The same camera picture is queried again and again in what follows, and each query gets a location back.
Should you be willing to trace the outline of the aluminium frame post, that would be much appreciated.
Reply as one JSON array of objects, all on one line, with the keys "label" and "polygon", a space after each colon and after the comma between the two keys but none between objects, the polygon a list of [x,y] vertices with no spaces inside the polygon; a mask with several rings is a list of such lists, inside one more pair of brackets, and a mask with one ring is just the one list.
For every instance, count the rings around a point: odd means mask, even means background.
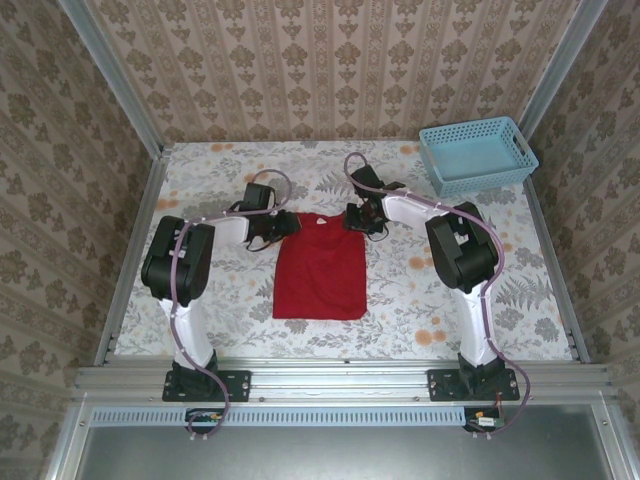
[{"label": "aluminium frame post", "polygon": [[98,25],[85,0],[58,0],[73,27],[84,42],[94,63],[101,71],[116,100],[123,109],[145,149],[156,161],[164,149],[164,141],[153,125],[125,68]]},{"label": "aluminium frame post", "polygon": [[518,123],[529,141],[551,105],[608,0],[580,0]]}]

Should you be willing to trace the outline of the floral patterned table cloth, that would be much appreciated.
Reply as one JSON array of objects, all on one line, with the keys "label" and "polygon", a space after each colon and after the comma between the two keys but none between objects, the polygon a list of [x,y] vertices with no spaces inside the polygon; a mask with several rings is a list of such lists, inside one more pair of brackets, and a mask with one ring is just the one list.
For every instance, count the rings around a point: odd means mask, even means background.
[{"label": "floral patterned table cloth", "polygon": [[[334,216],[356,200],[347,173],[370,164],[385,182],[433,195],[417,142],[324,141],[183,143],[173,147],[153,212],[193,218],[239,200],[251,180],[289,193],[288,209]],[[525,189],[469,196],[500,235],[506,265],[492,290],[494,341],[516,361],[571,359],[563,319]],[[451,292],[440,282],[428,242],[391,224],[366,241],[367,310],[354,321],[276,319],[278,250],[231,245],[213,253],[201,299],[210,343],[222,357],[447,359],[461,331]]]}]

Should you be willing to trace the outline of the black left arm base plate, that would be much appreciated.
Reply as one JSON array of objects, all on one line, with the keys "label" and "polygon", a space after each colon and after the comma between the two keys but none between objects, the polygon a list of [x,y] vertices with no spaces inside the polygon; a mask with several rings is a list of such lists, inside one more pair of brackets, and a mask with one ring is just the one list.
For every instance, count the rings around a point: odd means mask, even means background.
[{"label": "black left arm base plate", "polygon": [[[216,376],[226,387],[230,402],[247,402],[251,389],[248,370],[221,370]],[[166,373],[164,402],[223,402],[224,393],[210,376],[197,370],[178,367]]]}]

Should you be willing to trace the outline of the aluminium frame rail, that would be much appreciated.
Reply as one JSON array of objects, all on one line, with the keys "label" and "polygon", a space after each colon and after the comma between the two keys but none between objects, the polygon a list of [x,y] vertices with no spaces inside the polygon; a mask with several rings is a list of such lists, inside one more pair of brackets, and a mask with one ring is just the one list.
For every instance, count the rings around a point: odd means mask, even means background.
[{"label": "aluminium frame rail", "polygon": [[[223,370],[251,371],[249,403],[276,406],[429,404],[427,373],[456,367],[446,360],[331,360],[226,358]],[[616,391],[602,365],[522,363],[530,405],[611,403]],[[168,357],[115,356],[79,370],[73,401],[106,405],[160,404]]]}]

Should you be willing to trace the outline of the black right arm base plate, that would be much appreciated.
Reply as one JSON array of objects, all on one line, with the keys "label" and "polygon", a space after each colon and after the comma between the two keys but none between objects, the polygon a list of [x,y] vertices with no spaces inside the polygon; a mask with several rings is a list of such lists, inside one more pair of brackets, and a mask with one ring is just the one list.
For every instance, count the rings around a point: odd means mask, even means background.
[{"label": "black right arm base plate", "polygon": [[432,402],[520,399],[518,382],[512,369],[485,378],[466,378],[459,369],[432,369],[427,372],[427,380]]}]

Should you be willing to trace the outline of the small black connector board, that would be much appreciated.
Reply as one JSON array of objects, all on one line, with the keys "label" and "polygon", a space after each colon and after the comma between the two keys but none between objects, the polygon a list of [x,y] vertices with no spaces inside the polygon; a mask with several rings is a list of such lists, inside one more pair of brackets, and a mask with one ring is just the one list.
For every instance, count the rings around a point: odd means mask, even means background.
[{"label": "small black connector board", "polygon": [[189,408],[185,412],[185,428],[195,436],[211,436],[225,418],[224,408]]},{"label": "small black connector board", "polygon": [[473,434],[491,433],[505,426],[505,419],[501,410],[492,408],[471,408],[464,409],[465,425],[463,428]]}]

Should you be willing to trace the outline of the red t-shirt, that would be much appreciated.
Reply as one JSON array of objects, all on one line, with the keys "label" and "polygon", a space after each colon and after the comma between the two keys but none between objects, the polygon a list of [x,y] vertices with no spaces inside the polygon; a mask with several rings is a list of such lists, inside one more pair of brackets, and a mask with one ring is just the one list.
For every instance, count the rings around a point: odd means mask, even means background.
[{"label": "red t-shirt", "polygon": [[301,229],[285,237],[274,274],[275,319],[360,319],[367,311],[365,238],[343,217],[299,213]]}]

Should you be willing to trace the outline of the light blue plastic basket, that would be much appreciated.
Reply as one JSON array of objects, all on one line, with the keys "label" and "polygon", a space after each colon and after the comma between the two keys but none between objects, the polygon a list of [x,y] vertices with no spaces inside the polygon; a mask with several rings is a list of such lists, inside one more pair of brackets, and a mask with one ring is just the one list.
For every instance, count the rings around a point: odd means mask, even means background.
[{"label": "light blue plastic basket", "polygon": [[521,184],[539,166],[508,116],[422,129],[420,154],[440,198]]}]

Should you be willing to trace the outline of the grey metal panel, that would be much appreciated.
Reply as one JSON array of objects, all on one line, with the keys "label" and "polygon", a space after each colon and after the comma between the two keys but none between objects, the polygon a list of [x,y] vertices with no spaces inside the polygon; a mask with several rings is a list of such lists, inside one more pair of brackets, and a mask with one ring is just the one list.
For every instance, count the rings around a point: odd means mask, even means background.
[{"label": "grey metal panel", "polygon": [[90,431],[77,480],[612,480],[592,414],[529,407],[507,432],[451,427]]}]

